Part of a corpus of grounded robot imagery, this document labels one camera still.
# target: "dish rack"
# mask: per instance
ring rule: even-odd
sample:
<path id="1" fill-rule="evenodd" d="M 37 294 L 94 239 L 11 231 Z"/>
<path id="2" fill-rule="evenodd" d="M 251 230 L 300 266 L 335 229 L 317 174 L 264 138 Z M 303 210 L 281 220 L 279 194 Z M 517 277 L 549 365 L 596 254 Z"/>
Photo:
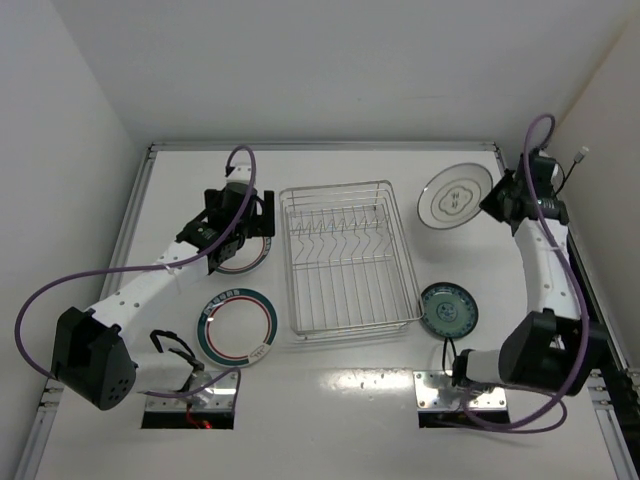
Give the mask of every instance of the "dish rack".
<path id="1" fill-rule="evenodd" d="M 387 332 L 422 317 L 391 183 L 291 188 L 280 201 L 298 336 Z"/>

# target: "white plate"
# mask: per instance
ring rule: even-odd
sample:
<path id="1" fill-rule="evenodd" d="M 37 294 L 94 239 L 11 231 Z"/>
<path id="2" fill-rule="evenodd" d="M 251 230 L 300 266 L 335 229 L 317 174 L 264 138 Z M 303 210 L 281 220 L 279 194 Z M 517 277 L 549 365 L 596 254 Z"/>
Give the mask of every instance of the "white plate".
<path id="1" fill-rule="evenodd" d="M 242 367 L 260 360 L 271 348 L 278 319 L 271 302 L 247 288 L 217 295 L 197 325 L 198 344 L 215 363 Z"/>
<path id="2" fill-rule="evenodd" d="M 225 275 L 239 275 L 258 268 L 271 250 L 271 238 L 256 237 L 244 242 L 233 258 L 218 267 L 216 272 Z"/>
<path id="3" fill-rule="evenodd" d="M 467 223 L 493 188 L 489 171 L 477 163 L 454 165 L 433 177 L 418 198 L 418 217 L 427 227 L 445 230 Z"/>

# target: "plate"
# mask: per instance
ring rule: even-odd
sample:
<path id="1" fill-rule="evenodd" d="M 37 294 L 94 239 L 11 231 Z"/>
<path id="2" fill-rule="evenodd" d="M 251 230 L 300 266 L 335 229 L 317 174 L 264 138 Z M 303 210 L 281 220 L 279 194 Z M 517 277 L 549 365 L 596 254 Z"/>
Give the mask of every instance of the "plate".
<path id="1" fill-rule="evenodd" d="M 480 212 L 480 202 L 492 188 L 493 178 L 482 165 L 454 165 L 424 187 L 418 198 L 418 217 L 438 230 L 459 227 Z"/>
<path id="2" fill-rule="evenodd" d="M 422 292 L 421 323 L 441 337 L 462 338 L 478 324 L 478 305 L 471 294 L 454 283 L 435 283 Z"/>
<path id="3" fill-rule="evenodd" d="M 240 275 L 258 268 L 271 250 L 271 238 L 255 237 L 244 242 L 233 258 L 218 267 L 216 272 L 224 275 Z"/>
<path id="4" fill-rule="evenodd" d="M 216 295 L 197 325 L 198 344 L 213 362 L 243 367 L 264 357 L 276 337 L 278 318 L 261 293 L 234 288 Z"/>

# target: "metal bracket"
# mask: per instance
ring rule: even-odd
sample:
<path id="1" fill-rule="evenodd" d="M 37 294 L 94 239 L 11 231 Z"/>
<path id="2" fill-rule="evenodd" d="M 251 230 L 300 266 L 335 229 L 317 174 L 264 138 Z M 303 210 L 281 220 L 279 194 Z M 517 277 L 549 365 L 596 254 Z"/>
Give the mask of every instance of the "metal bracket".
<path id="1" fill-rule="evenodd" d="M 464 391 L 451 386 L 451 378 L 442 370 L 414 371 L 418 412 L 454 412 L 461 409 Z M 507 397 L 502 388 L 478 392 L 469 409 L 481 412 L 506 412 Z"/>
<path id="2" fill-rule="evenodd" d="M 22 458 L 15 474 L 15 479 L 33 479 L 36 477 L 40 460 L 49 439 L 56 410 L 62 398 L 64 385 L 57 380 L 47 380 L 36 411 L 36 418 L 29 432 L 27 443 L 22 452 Z"/>
<path id="3" fill-rule="evenodd" d="M 207 373 L 211 377 L 220 374 L 212 371 Z M 212 387 L 206 388 L 193 402 L 192 412 L 231 413 L 237 381 L 237 375 L 231 373 L 214 383 Z M 144 407 L 145 413 L 184 413 L 185 409 L 185 401 L 178 398 L 148 397 Z"/>
<path id="4" fill-rule="evenodd" d="M 592 370 L 587 378 L 587 389 L 593 402 L 594 410 L 613 410 L 611 397 L 607 391 L 607 385 L 600 370 Z"/>
<path id="5" fill-rule="evenodd" d="M 640 403 L 640 370 L 635 368 L 627 369 L 627 377 L 631 380 L 633 389 L 638 392 L 638 403 Z"/>

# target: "white wall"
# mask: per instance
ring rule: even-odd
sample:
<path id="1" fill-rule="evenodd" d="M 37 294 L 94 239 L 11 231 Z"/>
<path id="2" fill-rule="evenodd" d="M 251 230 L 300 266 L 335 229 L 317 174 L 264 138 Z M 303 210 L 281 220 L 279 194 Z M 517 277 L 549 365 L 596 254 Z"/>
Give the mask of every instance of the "white wall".
<path id="1" fill-rule="evenodd" d="M 0 2 L 0 478 L 11 478 L 43 378 L 21 360 L 22 302 L 63 274 L 106 266 L 136 149 L 49 0 Z M 96 298 L 102 279 L 37 302 L 24 328 L 48 366 L 58 315 Z"/>
<path id="2" fill-rule="evenodd" d="M 562 113 L 636 0 L 53 0 L 159 139 L 492 139 Z"/>
<path id="3" fill-rule="evenodd" d="M 550 152 L 571 164 L 589 156 L 565 187 L 569 212 L 589 254 L 617 337 L 640 366 L 640 16 L 560 125 Z"/>

